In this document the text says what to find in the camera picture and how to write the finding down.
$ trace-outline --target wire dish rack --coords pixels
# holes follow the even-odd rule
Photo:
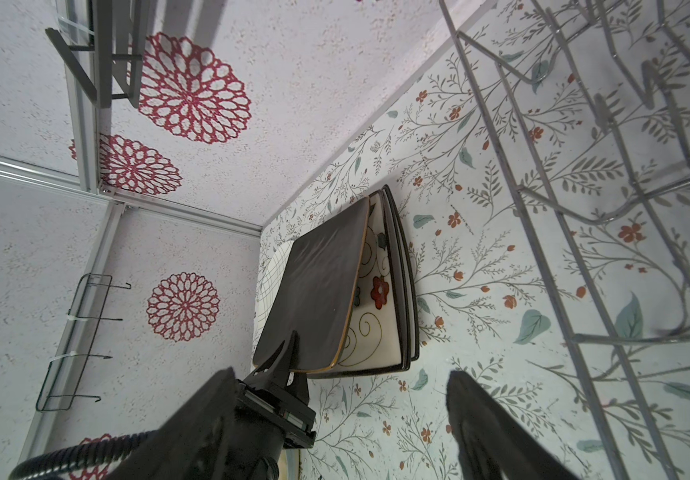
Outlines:
[[[624,141],[619,125],[616,122],[616,112],[613,111],[614,106],[607,104],[606,98],[601,94],[590,95],[586,84],[582,81],[582,75],[577,68],[575,59],[572,56],[572,48],[570,43],[580,35],[589,31],[591,28],[600,28],[603,31],[606,39],[606,47],[608,50],[606,54],[611,55],[611,59],[619,69],[619,72],[625,78],[628,86],[632,91],[635,92],[636,96],[638,96],[641,102],[651,110],[655,107],[657,96],[662,96],[662,99],[665,101],[667,107],[669,121],[675,130],[676,139],[683,154],[683,159],[690,169],[690,145],[684,127],[682,111],[679,109],[679,106],[676,102],[676,97],[672,92],[672,88],[660,75],[657,67],[650,60],[641,63],[640,70],[642,82],[639,83],[616,50],[609,15],[624,3],[626,3],[624,0],[607,2],[606,4],[602,3],[600,0],[586,0],[586,4],[582,5],[579,0],[573,0],[573,3],[570,3],[570,6],[580,12],[585,20],[585,24],[583,24],[571,35],[566,36],[562,31],[562,27],[556,21],[556,16],[551,9],[543,8],[537,0],[532,0],[535,11],[542,18],[542,21],[547,25],[553,40],[558,45],[558,48],[550,56],[546,71],[538,75],[534,75],[532,72],[532,76],[530,77],[522,72],[519,72],[516,68],[509,64],[506,58],[491,52],[488,48],[477,42],[474,38],[471,38],[465,32],[459,31],[453,23],[445,1],[439,0],[443,16],[446,19],[446,24],[448,25],[449,32],[452,35],[455,49],[462,62],[475,101],[478,104],[481,118],[485,126],[485,132],[489,136],[489,140],[494,148],[500,169],[502,170],[505,178],[505,182],[508,186],[511,196],[513,197],[515,212],[520,218],[521,224],[523,225],[523,229],[526,233],[526,238],[530,243],[532,253],[536,259],[536,264],[545,284],[546,292],[550,298],[553,310],[556,313],[560,329],[566,341],[566,347],[576,368],[577,378],[580,382],[582,392],[588,401],[588,409],[590,410],[596,427],[598,428],[600,439],[609,459],[612,472],[614,473],[615,478],[630,478],[628,472],[626,471],[626,466],[622,461],[620,448],[617,445],[615,437],[612,434],[612,430],[610,429],[607,417],[604,413],[603,405],[596,391],[596,385],[591,377],[586,358],[583,356],[583,353],[580,350],[581,344],[612,346],[614,349],[614,355],[616,355],[619,359],[626,381],[631,389],[633,398],[636,401],[638,410],[641,413],[642,420],[649,430],[649,435],[652,438],[652,444],[656,451],[657,459],[662,464],[666,477],[675,479],[678,478],[678,469],[674,466],[671,454],[668,452],[668,448],[663,441],[663,435],[656,424],[652,412],[650,411],[647,399],[645,398],[644,392],[642,391],[641,385],[637,379],[637,375],[633,369],[631,360],[628,358],[628,353],[626,352],[625,347],[690,342],[690,323],[687,325],[681,325],[679,328],[671,330],[666,334],[655,338],[635,339],[619,336],[618,332],[616,331],[615,324],[609,315],[607,305],[602,299],[600,289],[594,281],[594,277],[591,274],[585,259],[583,258],[581,249],[578,247],[578,244],[574,239],[573,232],[570,230],[570,226],[567,224],[566,219],[568,216],[584,224],[598,226],[607,224],[615,219],[619,219],[634,207],[639,205],[643,206],[645,212],[651,218],[659,237],[667,247],[667,250],[672,257],[672,262],[678,268],[678,270],[680,270],[681,274],[684,276],[684,280],[688,285],[688,288],[690,289],[690,268],[680,253],[676,240],[668,233],[666,226],[663,224],[661,218],[658,216],[654,206],[652,205],[652,202],[655,199],[666,193],[689,188],[690,178],[671,182],[670,184],[666,184],[652,190],[645,190],[644,187],[642,187],[641,183],[639,183],[637,180],[637,175],[634,171],[633,163],[631,162],[631,155],[628,153],[626,142]],[[656,1],[656,9],[656,31],[664,32],[670,42],[672,42],[677,48],[680,55],[682,55],[686,61],[690,63],[690,48],[687,47],[682,38],[672,30],[671,26],[669,26],[664,0]],[[515,178],[511,165],[509,164],[509,160],[505,155],[505,149],[500,141],[498,130],[495,126],[490,110],[486,105],[485,96],[482,93],[479,83],[476,81],[474,68],[472,68],[467,54],[465,53],[465,45],[474,48],[493,61],[493,66],[496,69],[497,74],[499,75],[499,78],[504,86],[506,97],[513,106],[515,120],[517,121],[521,133],[523,134],[523,140],[526,142],[529,155],[532,158],[534,167],[536,168],[540,180],[542,181],[542,187],[546,192],[545,195],[538,193],[533,188],[520,184],[520,182]],[[605,54],[605,52],[603,52],[603,48],[599,48],[597,54]],[[582,96],[585,98],[588,108],[591,111],[592,117],[596,121],[596,126],[601,132],[611,134],[612,138],[614,139],[616,149],[619,152],[619,158],[622,160],[625,168],[629,186],[633,192],[633,195],[629,197],[623,205],[619,206],[618,209],[608,214],[602,214],[593,219],[576,213],[569,207],[561,205],[557,200],[556,192],[551,186],[546,169],[544,168],[543,163],[540,161],[540,156],[538,155],[534,145],[534,139],[528,135],[529,129],[526,127],[525,119],[518,107],[515,95],[513,94],[512,85],[508,79],[510,74],[526,84],[536,84],[538,82],[542,82],[545,78],[548,78],[551,75],[556,62],[560,57],[563,57],[563,60],[569,65],[574,77],[574,81],[577,82],[580,91],[582,92]],[[530,217],[530,209],[525,202],[525,197],[532,200],[538,200],[543,205],[549,206],[555,211],[556,219],[560,225],[561,232],[566,239],[566,243],[569,246],[571,255],[574,257],[574,260],[577,263],[579,272],[582,276],[582,279],[585,281],[588,293],[590,294],[595,308],[599,313],[603,326],[607,331],[607,335],[586,335],[574,332],[570,316],[567,313],[564,302],[561,298],[560,290],[556,285],[554,275],[551,272],[551,265],[546,258],[546,255],[543,251],[543,246],[541,244],[541,239],[539,238],[535,225]]]

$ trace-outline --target red circular pattern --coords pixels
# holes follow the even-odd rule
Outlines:
[[[193,141],[224,143],[246,129],[250,104],[244,83],[209,48],[187,37],[148,37],[139,110],[159,127]]]
[[[70,151],[75,159],[75,142]],[[180,171],[171,160],[120,135],[100,134],[100,174],[111,187],[138,194],[168,194],[182,185]]]
[[[84,445],[85,443],[101,442],[102,440],[110,440],[111,438],[113,437],[111,437],[109,433],[104,434],[100,438],[87,437],[81,440],[81,445]],[[102,480],[108,475],[109,467],[110,464],[106,463],[105,465],[95,466],[93,468],[84,468],[83,472],[79,473],[78,475],[74,475],[72,472],[68,475],[70,476],[71,480]]]
[[[220,312],[217,289],[198,274],[172,275],[148,299],[148,323],[167,340],[188,342],[208,331]]]

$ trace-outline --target black corrugated hose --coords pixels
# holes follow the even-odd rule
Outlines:
[[[128,457],[155,430],[85,443],[25,460],[14,467],[9,480],[52,480],[58,475],[106,465]]]

